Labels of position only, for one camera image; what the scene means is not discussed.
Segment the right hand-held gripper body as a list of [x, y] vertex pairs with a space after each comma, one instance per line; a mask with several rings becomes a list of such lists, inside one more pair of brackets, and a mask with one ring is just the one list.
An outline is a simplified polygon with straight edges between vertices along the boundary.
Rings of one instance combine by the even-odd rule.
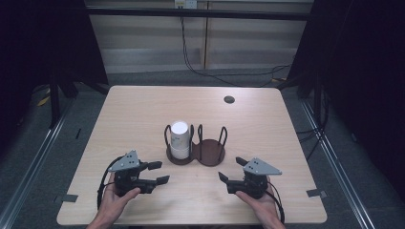
[[252, 158], [246, 166], [242, 166], [245, 174], [242, 180], [228, 180], [226, 183], [227, 192], [235, 194], [242, 191], [250, 197], [259, 199], [268, 188], [267, 177], [269, 175], [281, 175], [282, 171], [259, 159]]

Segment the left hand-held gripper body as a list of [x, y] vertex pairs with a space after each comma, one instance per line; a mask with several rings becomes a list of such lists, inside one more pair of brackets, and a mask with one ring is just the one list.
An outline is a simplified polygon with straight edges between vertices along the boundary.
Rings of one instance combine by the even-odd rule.
[[108, 166], [107, 171], [115, 174], [116, 194], [124, 196], [128, 191], [139, 188], [142, 194], [151, 194], [157, 186], [157, 180], [141, 179], [140, 173], [147, 168], [149, 162], [142, 162], [136, 150], [119, 156]]

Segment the dark brown cup holder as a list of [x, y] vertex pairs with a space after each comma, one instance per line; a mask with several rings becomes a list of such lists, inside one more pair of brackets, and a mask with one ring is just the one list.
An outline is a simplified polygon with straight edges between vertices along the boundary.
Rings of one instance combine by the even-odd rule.
[[166, 155], [168, 159], [177, 165], [185, 165], [197, 159], [205, 166], [217, 166], [224, 160], [225, 143], [227, 141], [227, 129], [222, 127], [218, 140], [203, 138], [203, 125], [200, 124], [196, 133], [199, 140], [198, 144], [193, 142], [194, 126], [189, 126], [189, 157], [186, 159], [176, 159], [171, 154], [171, 125], [167, 125], [164, 130], [164, 139], [166, 144]]

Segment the stack of white paper cups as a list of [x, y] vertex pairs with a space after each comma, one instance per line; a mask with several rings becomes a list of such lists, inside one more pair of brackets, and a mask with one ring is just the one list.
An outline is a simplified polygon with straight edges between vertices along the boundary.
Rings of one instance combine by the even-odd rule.
[[171, 154], [176, 159], [189, 157], [189, 126], [184, 121], [175, 121], [171, 125]]

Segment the person's right hand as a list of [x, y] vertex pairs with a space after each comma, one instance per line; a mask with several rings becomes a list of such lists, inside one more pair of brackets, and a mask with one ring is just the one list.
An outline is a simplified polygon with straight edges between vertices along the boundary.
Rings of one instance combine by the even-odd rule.
[[261, 224], [266, 220], [279, 220], [276, 202], [268, 194], [264, 194], [261, 198], [255, 199], [242, 191], [237, 191], [236, 196], [250, 206]]

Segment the person's left hand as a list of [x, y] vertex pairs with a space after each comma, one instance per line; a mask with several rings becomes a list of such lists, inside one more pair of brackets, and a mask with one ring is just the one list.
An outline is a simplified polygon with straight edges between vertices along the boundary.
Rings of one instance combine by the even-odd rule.
[[109, 185], [106, 186], [97, 215], [103, 227], [110, 227], [120, 217], [127, 203], [134, 199], [139, 193], [139, 188], [128, 191], [124, 196], [116, 194], [116, 186], [113, 184], [115, 174], [111, 174]]

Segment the black metal stand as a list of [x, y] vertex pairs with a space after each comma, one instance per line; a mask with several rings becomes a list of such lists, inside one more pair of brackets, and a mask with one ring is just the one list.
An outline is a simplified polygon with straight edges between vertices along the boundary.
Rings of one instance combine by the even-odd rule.
[[59, 88], [55, 73], [52, 73], [50, 75], [50, 99], [52, 110], [50, 128], [53, 129], [58, 123], [58, 120], [60, 119]]

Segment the black horizontal bar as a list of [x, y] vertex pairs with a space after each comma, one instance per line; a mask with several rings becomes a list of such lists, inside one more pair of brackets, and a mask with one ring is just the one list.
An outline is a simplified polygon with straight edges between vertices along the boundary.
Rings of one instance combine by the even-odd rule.
[[309, 13], [266, 12], [266, 11], [236, 11], [236, 10], [176, 10], [176, 9], [129, 9], [89, 7], [89, 14], [96, 15], [125, 15], [125, 16], [165, 16], [165, 17], [201, 17], [201, 18], [230, 18], [230, 19], [263, 19], [309, 21], [314, 15]]

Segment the black curtain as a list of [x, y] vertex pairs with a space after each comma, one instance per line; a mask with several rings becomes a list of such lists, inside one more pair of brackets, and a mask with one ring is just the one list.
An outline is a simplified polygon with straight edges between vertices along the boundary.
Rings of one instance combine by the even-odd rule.
[[405, 0], [313, 0], [288, 79], [318, 84], [405, 198]]
[[0, 157], [7, 153], [33, 89], [107, 84], [85, 0], [0, 0]]

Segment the metal floor rail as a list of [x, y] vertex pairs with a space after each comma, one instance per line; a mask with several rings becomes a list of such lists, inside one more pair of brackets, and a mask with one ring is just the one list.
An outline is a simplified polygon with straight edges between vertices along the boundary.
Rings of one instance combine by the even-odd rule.
[[314, 111], [307, 101], [301, 102], [303, 110], [307, 116], [311, 128], [314, 130], [318, 143], [324, 152], [335, 176], [339, 183], [341, 190], [343, 191], [352, 212], [354, 213], [357, 222], [362, 229], [376, 229], [371, 216], [368, 213], [363, 201], [355, 191], [352, 182], [350, 181], [339, 157], [330, 144], [330, 141], [324, 131], [315, 121]]
[[39, 172], [53, 147], [53, 143], [57, 139], [60, 130], [64, 125], [66, 115], [69, 113], [73, 104], [73, 101], [69, 101], [63, 108], [60, 116], [56, 119], [56, 122], [47, 129], [46, 135], [43, 137], [41, 144], [35, 148], [35, 155], [30, 162], [24, 163], [19, 157], [16, 162], [12, 164], [12, 172], [17, 172], [17, 165], [21, 165], [26, 171], [5, 205], [4, 211], [0, 214], [0, 229], [12, 228], [17, 215], [27, 199], [34, 181], [38, 177]]

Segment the white wall socket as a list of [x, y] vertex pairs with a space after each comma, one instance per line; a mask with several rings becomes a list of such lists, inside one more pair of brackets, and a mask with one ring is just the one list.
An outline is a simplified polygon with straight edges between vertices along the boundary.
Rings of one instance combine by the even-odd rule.
[[176, 9], [196, 10], [198, 8], [197, 0], [174, 0]]

